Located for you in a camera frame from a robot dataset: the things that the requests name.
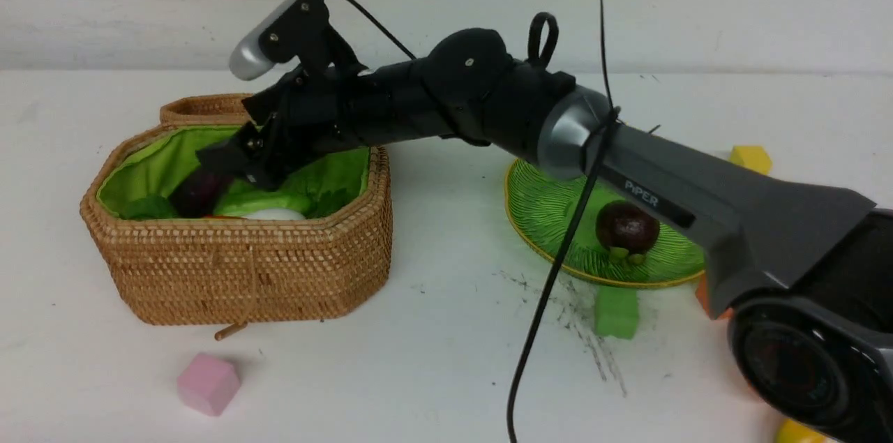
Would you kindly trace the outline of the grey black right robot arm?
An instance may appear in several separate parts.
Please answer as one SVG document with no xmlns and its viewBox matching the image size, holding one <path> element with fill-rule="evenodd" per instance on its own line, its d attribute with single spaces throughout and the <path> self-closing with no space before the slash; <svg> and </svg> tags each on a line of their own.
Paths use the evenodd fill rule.
<svg viewBox="0 0 893 443">
<path fill-rule="evenodd" d="M 251 121 L 201 166 L 277 189 L 330 153 L 425 137 L 497 145 L 556 179 L 596 176 L 701 247 L 711 316 L 750 387 L 842 442 L 891 440 L 891 211 L 845 188 L 769 178 L 622 124 L 608 96 L 465 29 L 428 56 L 366 73 L 347 43 L 245 38 L 230 70 L 254 80 Z"/>
</svg>

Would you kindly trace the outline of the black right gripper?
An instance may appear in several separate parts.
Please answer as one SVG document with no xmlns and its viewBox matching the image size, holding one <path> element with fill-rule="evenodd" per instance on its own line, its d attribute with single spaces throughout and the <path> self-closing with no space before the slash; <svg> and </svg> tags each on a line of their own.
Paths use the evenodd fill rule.
<svg viewBox="0 0 893 443">
<path fill-rule="evenodd" d="M 298 67 L 243 99 L 249 122 L 195 156 L 208 172 L 273 191 L 329 154 L 368 148 L 370 143 L 347 120 L 347 100 L 339 87 L 331 73 L 311 80 Z"/>
</svg>

